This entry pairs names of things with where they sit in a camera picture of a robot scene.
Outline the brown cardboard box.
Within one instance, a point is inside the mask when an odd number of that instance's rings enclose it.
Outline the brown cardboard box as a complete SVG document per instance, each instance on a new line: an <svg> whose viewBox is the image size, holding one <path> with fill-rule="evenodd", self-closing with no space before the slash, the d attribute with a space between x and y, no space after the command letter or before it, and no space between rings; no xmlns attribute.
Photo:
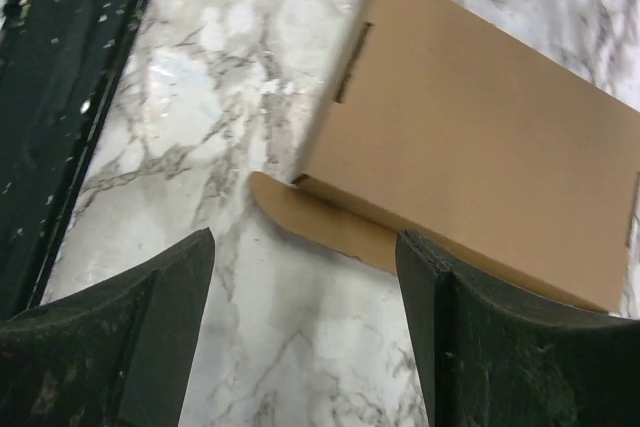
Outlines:
<svg viewBox="0 0 640 427"><path fill-rule="evenodd" d="M415 229L524 289L615 312L639 115L452 0L364 0L291 178L254 172L277 225L394 272Z"/></svg>

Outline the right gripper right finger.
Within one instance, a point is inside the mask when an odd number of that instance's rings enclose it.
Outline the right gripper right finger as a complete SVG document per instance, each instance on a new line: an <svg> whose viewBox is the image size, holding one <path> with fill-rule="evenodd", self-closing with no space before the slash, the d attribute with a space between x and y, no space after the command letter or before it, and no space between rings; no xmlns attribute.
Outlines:
<svg viewBox="0 0 640 427"><path fill-rule="evenodd" d="M635 426L639 324L538 296L404 231L395 247L432 426Z"/></svg>

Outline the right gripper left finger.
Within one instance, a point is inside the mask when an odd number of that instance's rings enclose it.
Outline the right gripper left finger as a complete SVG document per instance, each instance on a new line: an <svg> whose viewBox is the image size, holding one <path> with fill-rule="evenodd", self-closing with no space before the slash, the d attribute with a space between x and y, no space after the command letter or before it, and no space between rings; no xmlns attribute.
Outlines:
<svg viewBox="0 0 640 427"><path fill-rule="evenodd" d="M2 321L2 425L177 425L214 259L214 237L200 229Z"/></svg>

